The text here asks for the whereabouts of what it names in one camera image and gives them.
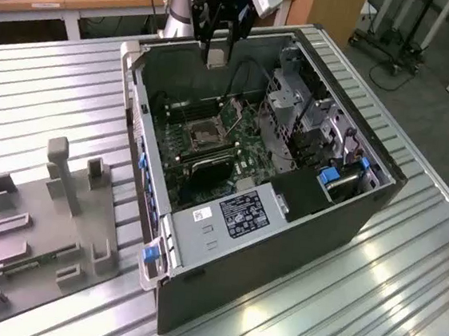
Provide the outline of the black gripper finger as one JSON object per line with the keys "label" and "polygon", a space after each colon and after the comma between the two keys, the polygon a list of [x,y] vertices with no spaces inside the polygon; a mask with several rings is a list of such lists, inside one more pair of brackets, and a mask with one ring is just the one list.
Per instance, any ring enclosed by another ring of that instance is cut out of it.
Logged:
{"label": "black gripper finger", "polygon": [[226,43],[222,47],[223,64],[227,65],[232,57],[233,46],[246,38],[254,21],[253,6],[246,0],[224,0],[222,22],[228,30]]}
{"label": "black gripper finger", "polygon": [[189,7],[193,36],[200,42],[202,60],[207,61],[210,42],[221,19],[221,0],[190,0]]}

